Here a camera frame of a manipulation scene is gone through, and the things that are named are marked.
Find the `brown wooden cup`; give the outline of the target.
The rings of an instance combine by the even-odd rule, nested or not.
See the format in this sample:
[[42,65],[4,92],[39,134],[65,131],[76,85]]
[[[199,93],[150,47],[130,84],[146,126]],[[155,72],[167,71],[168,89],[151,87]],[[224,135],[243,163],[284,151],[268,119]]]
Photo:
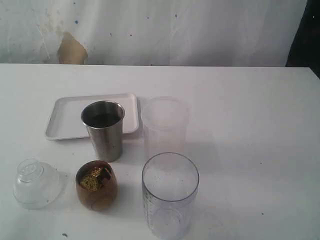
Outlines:
[[[81,187],[81,178],[91,169],[95,167],[107,168],[111,178],[104,182],[104,186],[98,191],[89,192]],[[94,160],[84,164],[75,175],[75,184],[77,196],[87,209],[93,211],[104,211],[108,209],[116,200],[118,194],[118,183],[116,175],[112,167],[106,162],[101,160]]]

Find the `gold coins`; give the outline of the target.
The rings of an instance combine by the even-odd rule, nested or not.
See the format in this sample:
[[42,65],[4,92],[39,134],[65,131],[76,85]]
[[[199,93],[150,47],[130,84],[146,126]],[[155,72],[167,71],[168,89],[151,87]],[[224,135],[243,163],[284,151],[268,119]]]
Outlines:
[[105,181],[109,181],[111,174],[106,167],[94,167],[89,170],[80,180],[83,189],[89,192],[96,192],[104,186]]

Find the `dark curtain at right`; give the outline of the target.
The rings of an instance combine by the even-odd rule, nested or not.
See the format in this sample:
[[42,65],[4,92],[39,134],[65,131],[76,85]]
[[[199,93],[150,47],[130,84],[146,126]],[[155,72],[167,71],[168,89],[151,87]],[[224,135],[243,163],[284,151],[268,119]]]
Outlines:
[[307,1],[285,66],[310,68],[320,76],[320,0]]

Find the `stainless steel cup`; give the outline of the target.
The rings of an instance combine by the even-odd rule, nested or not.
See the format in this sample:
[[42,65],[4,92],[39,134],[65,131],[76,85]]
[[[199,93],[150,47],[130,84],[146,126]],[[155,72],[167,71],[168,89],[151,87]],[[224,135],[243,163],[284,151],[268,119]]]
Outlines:
[[100,100],[86,106],[81,112],[96,157],[108,163],[123,153],[123,119],[125,109],[117,102]]

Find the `white backdrop sheet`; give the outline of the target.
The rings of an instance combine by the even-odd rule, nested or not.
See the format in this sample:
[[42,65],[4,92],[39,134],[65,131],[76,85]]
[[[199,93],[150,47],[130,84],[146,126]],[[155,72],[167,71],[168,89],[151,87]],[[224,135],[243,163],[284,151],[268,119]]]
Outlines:
[[0,61],[284,66],[304,0],[3,0]]

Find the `clear plastic shaker tumbler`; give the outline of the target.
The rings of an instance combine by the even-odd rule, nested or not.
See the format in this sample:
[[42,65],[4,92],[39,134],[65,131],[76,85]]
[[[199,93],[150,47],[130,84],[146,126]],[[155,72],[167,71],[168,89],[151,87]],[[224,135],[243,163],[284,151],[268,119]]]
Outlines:
[[147,160],[141,187],[144,216],[153,235],[178,240],[186,234],[199,183],[198,168],[180,153],[162,152]]

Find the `clear dome lid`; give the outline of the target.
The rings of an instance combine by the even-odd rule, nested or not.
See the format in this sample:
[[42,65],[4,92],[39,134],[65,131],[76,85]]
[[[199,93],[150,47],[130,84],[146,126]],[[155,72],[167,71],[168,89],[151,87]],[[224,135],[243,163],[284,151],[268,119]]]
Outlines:
[[13,196],[24,209],[44,208],[59,196],[62,188],[61,174],[48,163],[27,158],[17,167]]

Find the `translucent plastic container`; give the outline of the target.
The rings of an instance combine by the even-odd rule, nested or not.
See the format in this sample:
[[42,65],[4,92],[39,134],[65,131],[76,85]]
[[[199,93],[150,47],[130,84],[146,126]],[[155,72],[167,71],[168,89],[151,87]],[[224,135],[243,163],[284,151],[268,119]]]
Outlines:
[[176,97],[157,96],[141,109],[145,158],[165,152],[183,153],[190,119],[189,105]]

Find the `white rectangular tray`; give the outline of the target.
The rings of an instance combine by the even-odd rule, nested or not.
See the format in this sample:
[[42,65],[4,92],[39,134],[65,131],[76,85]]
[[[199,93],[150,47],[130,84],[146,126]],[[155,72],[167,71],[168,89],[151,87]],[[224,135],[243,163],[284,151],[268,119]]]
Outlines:
[[133,93],[62,97],[56,100],[45,129],[47,140],[71,140],[88,138],[81,120],[83,109],[98,101],[112,101],[125,110],[123,133],[131,134],[139,128],[137,97]]

